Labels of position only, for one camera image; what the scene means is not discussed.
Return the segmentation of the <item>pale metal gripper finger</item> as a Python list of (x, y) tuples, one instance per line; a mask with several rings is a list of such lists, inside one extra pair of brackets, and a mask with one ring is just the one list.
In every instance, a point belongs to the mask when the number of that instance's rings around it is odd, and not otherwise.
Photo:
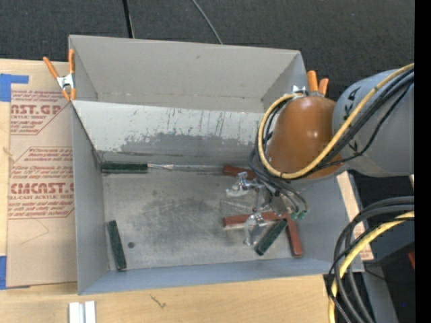
[(250, 190), (255, 189), (256, 183), (247, 179), (246, 172), (240, 172), (236, 176), (236, 181), (230, 188), (226, 189), (227, 197), (240, 197), (246, 195)]
[(244, 226), (244, 243), (247, 246), (254, 246), (266, 226), (267, 222), (264, 220), (262, 214), (253, 213), (250, 215), (246, 219)]

